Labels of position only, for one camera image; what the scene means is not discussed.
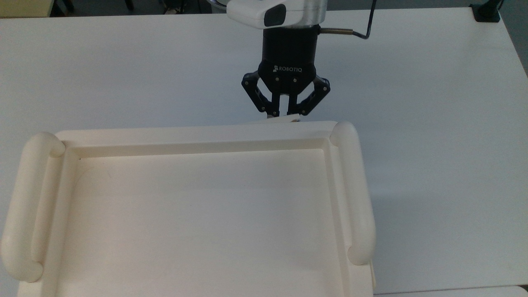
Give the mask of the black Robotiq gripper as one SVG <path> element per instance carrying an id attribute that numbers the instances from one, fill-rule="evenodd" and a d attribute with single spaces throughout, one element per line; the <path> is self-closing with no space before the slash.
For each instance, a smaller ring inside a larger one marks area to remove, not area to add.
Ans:
<path id="1" fill-rule="evenodd" d="M 269 28 L 263 30 L 262 61 L 258 73 L 246 73 L 241 86 L 257 108 L 268 118 L 280 115 L 280 95 L 288 95 L 287 115 L 307 116 L 330 92 L 330 81 L 316 77 L 314 65 L 319 26 Z M 262 79 L 271 100 L 258 87 Z M 313 82 L 310 95 L 297 102 L 298 95 Z"/>

